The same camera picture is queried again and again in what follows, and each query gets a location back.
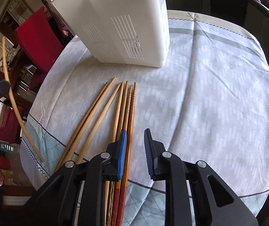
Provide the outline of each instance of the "wooden furniture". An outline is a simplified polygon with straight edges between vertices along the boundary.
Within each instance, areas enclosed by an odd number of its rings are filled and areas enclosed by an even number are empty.
[[[33,90],[44,81],[63,50],[63,45],[48,24],[43,7],[31,15],[14,33],[21,48],[37,67],[29,86],[29,89]]]
[[[32,186],[3,185],[6,196],[32,196],[36,190]]]
[[[31,64],[33,64],[32,61],[28,58],[28,56],[25,54],[25,52],[22,49],[20,49],[18,51],[18,53],[15,55],[15,57],[13,58],[12,62],[9,65],[9,68],[8,68],[9,80],[10,80],[11,87],[13,90],[13,95],[14,95],[14,98],[15,98],[17,105],[24,107],[23,114],[29,113],[31,106],[32,106],[32,102],[30,102],[29,100],[16,94],[16,88],[18,87],[18,83],[21,80],[20,74],[21,74],[21,71],[23,70],[24,66],[28,66]],[[5,78],[4,73],[0,71],[0,81],[4,78]],[[9,101],[8,94],[5,95],[5,98],[7,98],[7,100],[4,101],[4,104],[12,107],[11,103]]]

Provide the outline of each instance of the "chair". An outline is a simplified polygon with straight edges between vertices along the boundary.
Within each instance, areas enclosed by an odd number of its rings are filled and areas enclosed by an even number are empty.
[[[23,107],[18,106],[19,113],[22,113]],[[20,133],[21,127],[15,116],[14,110],[8,108],[4,115],[4,120],[0,125],[0,140],[8,143],[16,143],[17,133]]]
[[[43,82],[63,50],[63,45],[48,24],[43,7],[14,32],[19,45],[37,67],[29,86],[32,90]]]

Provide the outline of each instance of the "bamboo stick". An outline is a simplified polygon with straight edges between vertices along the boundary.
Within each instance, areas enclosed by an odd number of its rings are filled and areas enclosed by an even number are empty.
[[[124,112],[124,123],[123,129],[126,130],[128,126],[128,115],[130,109],[130,102],[131,102],[131,95],[132,95],[132,86],[129,89],[128,97],[127,97],[127,104]],[[119,198],[120,198],[120,188],[121,188],[121,181],[116,182],[115,185],[115,193],[114,193],[114,203],[113,203],[113,213],[112,213],[112,226],[116,226],[117,222],[117,215],[119,209]]]
[[[84,122],[82,128],[80,129],[79,133],[77,134],[74,142],[72,143],[71,145],[71,149],[69,150],[66,158],[64,159],[64,161],[69,161],[71,160],[74,152],[75,152],[75,149],[79,143],[79,141],[81,140],[82,138],[82,135],[84,133],[84,131],[86,130],[87,126],[89,125],[91,119],[93,118],[93,115],[95,114],[95,112],[97,111],[99,105],[101,104],[101,102],[103,101],[104,97],[106,96],[106,94],[108,93],[109,89],[111,88],[111,86],[113,85],[114,81],[116,80],[116,77],[114,77],[108,84],[107,88],[105,89],[105,91],[102,93],[101,97],[99,98],[99,100],[97,101],[96,105],[93,107],[92,111],[90,112],[90,114],[88,115],[86,121]]]
[[[81,149],[81,151],[80,151],[80,153],[79,153],[79,156],[78,156],[77,159],[76,159],[76,164],[79,164],[79,163],[82,162],[82,159],[83,159],[83,157],[84,157],[84,155],[85,155],[86,149],[88,148],[90,142],[92,141],[92,139],[93,139],[93,137],[94,137],[94,135],[95,135],[95,133],[96,133],[96,131],[97,131],[99,125],[101,124],[101,122],[102,122],[102,120],[103,120],[105,114],[107,113],[107,111],[108,111],[108,109],[109,109],[109,107],[110,107],[112,101],[114,100],[115,95],[117,94],[117,92],[118,92],[120,86],[121,86],[121,83],[119,83],[119,85],[116,87],[115,91],[113,92],[113,94],[111,95],[109,101],[107,102],[106,106],[104,107],[104,109],[103,109],[101,115],[99,116],[98,120],[96,121],[96,123],[95,123],[95,125],[94,125],[92,131],[90,132],[90,134],[89,134],[87,140],[85,141],[84,145],[82,146],[82,149]]]
[[[76,136],[78,135],[80,129],[82,128],[84,122],[86,121],[88,115],[91,113],[92,109],[94,108],[94,106],[96,105],[97,101],[100,99],[101,95],[103,94],[103,92],[105,91],[106,87],[108,86],[108,82],[105,83],[105,85],[103,86],[103,88],[101,89],[101,91],[99,92],[99,94],[97,95],[97,97],[95,98],[95,100],[93,101],[93,103],[91,104],[91,106],[89,107],[89,109],[87,110],[87,112],[85,113],[84,117],[82,118],[82,120],[79,122],[78,126],[76,127],[74,133],[72,134],[68,144],[66,145],[66,148],[64,149],[56,167],[54,172],[56,172],[58,170],[58,168],[61,167],[63,160],[66,157],[66,154],[69,152],[69,149],[71,148],[72,143],[74,142]]]
[[[132,136],[133,136],[133,124],[134,124],[134,117],[135,117],[135,99],[137,93],[137,83],[134,83],[133,94],[131,98],[131,107],[130,107],[130,114],[129,114],[129,126],[127,130],[127,146],[126,146],[126,153],[125,153],[125,163],[124,163],[124,170],[123,176],[121,180],[121,187],[120,187],[120,198],[119,198],[119,206],[118,206],[118,215],[117,215],[117,222],[116,226],[122,225],[123,213],[124,213],[124,206],[125,206],[125,199],[126,199],[126,190],[127,190],[127,181],[128,181],[128,173],[130,167],[130,156],[131,156],[131,147],[132,147]]]
[[[8,69],[7,69],[6,52],[5,52],[5,37],[4,36],[3,36],[3,39],[2,39],[2,59],[3,59],[3,71],[4,71],[4,75],[5,75],[5,80],[10,82],[9,75],[8,75]],[[15,102],[15,99],[14,99],[13,92],[12,92],[11,88],[9,89],[9,98],[10,98],[10,102],[11,102],[12,108],[14,110],[14,113],[15,113],[15,115],[17,117],[17,120],[18,120],[18,122],[19,122],[19,124],[20,124],[20,126],[21,126],[27,140],[29,141],[32,149],[34,150],[36,155],[39,157],[41,162],[44,162],[44,159],[43,159],[42,155],[39,153],[39,150],[34,145],[32,139],[30,138],[30,135],[29,135],[24,123],[23,123],[23,120],[22,120],[21,115],[19,113],[19,110],[17,108],[17,104]]]
[[[115,122],[114,122],[114,126],[113,126],[113,129],[112,129],[111,143],[119,140],[119,137],[117,137],[117,129],[118,129],[118,123],[119,123],[119,119],[120,119],[119,116],[120,116],[120,109],[121,109],[121,103],[122,103],[122,96],[123,96],[124,88],[125,88],[125,83],[122,82],[122,85],[121,85],[121,88],[120,88],[120,95],[119,95],[118,105],[117,105]],[[105,225],[106,226],[111,225],[114,188],[115,188],[115,182],[110,182],[109,183],[109,181],[105,181]]]
[[[117,130],[117,136],[120,137],[122,127],[123,127],[123,121],[125,116],[125,108],[126,108],[126,102],[127,102],[127,91],[128,91],[128,81],[125,82],[125,88],[123,91],[123,99],[122,99],[122,106],[120,110],[120,117],[119,117],[119,124],[118,124],[118,130]]]

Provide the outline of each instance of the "framed picture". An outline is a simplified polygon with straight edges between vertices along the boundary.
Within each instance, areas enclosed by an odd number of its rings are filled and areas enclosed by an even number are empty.
[[[14,30],[33,14],[25,0],[8,0],[0,16],[0,32],[18,45]]]
[[[33,14],[24,0],[10,0],[7,11],[19,25]]]

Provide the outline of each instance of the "tablecloth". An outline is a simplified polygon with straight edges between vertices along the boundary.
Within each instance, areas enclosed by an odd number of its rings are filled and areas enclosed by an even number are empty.
[[[146,128],[182,160],[206,161],[257,215],[269,193],[269,66],[263,50],[245,29],[221,19],[179,11],[168,11],[168,17],[170,48],[162,68],[100,63],[77,36],[71,40],[43,82],[26,123],[45,162],[23,138],[22,166],[39,188],[104,83],[116,76],[118,82],[138,83],[124,226],[164,225],[165,184],[148,175]],[[109,143],[115,108],[116,102],[87,160]]]

